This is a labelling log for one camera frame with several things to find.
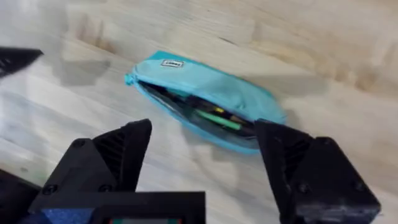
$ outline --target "label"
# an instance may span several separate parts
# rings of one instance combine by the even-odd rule
[[[184,62],[178,61],[178,60],[163,60],[161,66],[168,66],[168,67],[173,67],[173,68],[180,68],[184,65]]]

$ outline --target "bolt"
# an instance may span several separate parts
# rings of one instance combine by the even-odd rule
[[[72,142],[72,147],[82,147],[86,142],[82,139],[76,139]]]
[[[56,185],[56,184],[47,185],[43,188],[42,193],[44,195],[51,195],[51,194],[55,193],[57,191],[57,189],[58,189],[58,185]]]
[[[327,138],[327,139],[324,140],[323,143],[326,144],[326,145],[329,145],[331,143],[331,140]]]
[[[297,190],[298,190],[300,193],[302,193],[302,194],[308,194],[308,193],[311,192],[310,186],[309,186],[308,184],[306,184],[306,183],[298,184]]]
[[[103,184],[98,188],[99,192],[110,192],[112,191],[112,186],[110,186],[109,184]]]
[[[365,185],[362,182],[355,182],[354,183],[354,189],[359,191],[359,192],[362,192],[362,191],[365,190]]]

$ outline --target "black robotic claw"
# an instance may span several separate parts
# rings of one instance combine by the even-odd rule
[[[371,223],[380,203],[331,138],[255,123],[282,224]]]
[[[264,120],[256,121],[255,128],[282,224],[368,224],[379,213],[376,197],[334,140]],[[204,224],[204,192],[136,192],[151,131],[145,119],[92,140],[73,141],[31,204],[35,214],[21,223],[166,219]],[[23,182],[19,185],[32,189],[18,192],[28,205],[26,200],[38,190]],[[16,189],[8,190],[15,195]],[[15,206],[0,209],[0,216],[8,211],[12,220],[13,215],[23,214],[12,209]]]

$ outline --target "wooden floor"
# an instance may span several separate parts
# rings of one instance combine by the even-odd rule
[[[139,190],[206,190],[208,223],[278,223],[260,156],[220,149],[124,85],[167,50],[270,90],[335,138],[398,222],[398,2],[2,0],[0,45],[44,56],[0,80],[0,169],[42,185],[75,138],[149,118]]]

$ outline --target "fabric pencil case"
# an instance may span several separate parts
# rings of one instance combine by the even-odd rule
[[[194,133],[244,154],[259,152],[255,120],[285,123],[284,111],[267,90],[167,52],[138,63],[125,82]]]

